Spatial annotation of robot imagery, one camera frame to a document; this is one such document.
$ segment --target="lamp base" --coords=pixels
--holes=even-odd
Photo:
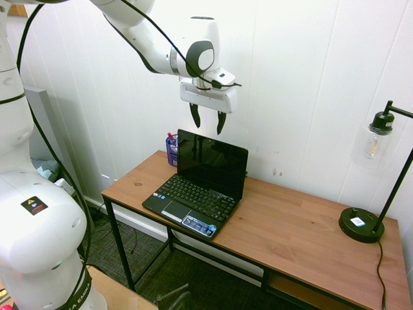
[[[367,210],[348,208],[341,213],[338,224],[350,238],[363,243],[374,243],[379,241],[385,232],[383,223],[380,223],[377,232],[373,232],[377,220],[378,217]]]

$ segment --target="desk leg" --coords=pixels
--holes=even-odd
[[[168,240],[169,240],[169,251],[173,251],[174,248],[174,233],[172,232],[172,229],[167,227],[166,230],[168,231]]]
[[[105,202],[105,205],[106,205],[106,211],[108,212],[110,225],[112,226],[112,233],[115,237],[117,250],[119,251],[119,255],[121,257],[121,261],[123,264],[123,269],[125,270],[126,280],[128,281],[129,289],[135,291],[135,285],[132,279],[132,274],[130,273],[128,259],[126,258],[125,248],[123,247],[121,234],[119,233],[119,229],[117,228],[117,223],[116,223],[114,208],[112,207],[112,202],[106,197],[103,197],[103,201]]]
[[[261,289],[266,292],[268,287],[268,280],[270,279],[270,271],[264,268],[263,278],[261,280]]]

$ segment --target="table lamp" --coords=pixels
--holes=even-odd
[[[388,146],[394,121],[394,116],[390,113],[390,111],[413,118],[413,113],[393,107],[392,104],[393,101],[391,100],[387,102],[384,112],[379,112],[375,115],[373,122],[362,136],[365,144],[360,148],[362,150],[361,155],[371,161],[375,160],[380,163],[385,149]],[[413,149],[410,152],[410,155],[408,156],[407,161],[400,172],[399,178],[394,185],[379,217],[367,210],[358,208],[347,208],[341,213],[339,225],[341,230],[347,236],[364,243],[374,243],[380,240],[381,236],[385,232],[385,226],[382,221],[390,208],[390,204],[392,203],[412,161]]]

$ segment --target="gray carpet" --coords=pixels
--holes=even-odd
[[[92,216],[96,229],[92,234],[88,263],[127,286],[108,218],[100,212],[93,213]],[[134,277],[160,248],[162,242],[123,223],[119,222],[118,227]],[[158,294],[165,295],[186,283],[189,284],[195,310],[303,309],[262,292],[259,287],[193,256],[179,250],[170,252],[169,248],[163,251],[154,265],[136,283],[136,291],[154,302]]]

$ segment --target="desk top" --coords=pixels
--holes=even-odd
[[[154,304],[117,283],[96,268],[88,266],[88,270],[92,277],[92,285],[105,297],[108,310],[157,310]],[[13,300],[9,299],[0,307],[4,305],[13,305]]]
[[[102,195],[181,229],[142,206],[174,173],[176,168],[168,164],[166,153],[157,151]],[[247,177],[243,199],[211,243],[365,309],[380,310],[379,245],[359,243],[341,231],[338,219],[347,207]],[[410,309],[398,222],[385,218],[383,223],[380,273],[387,309]]]

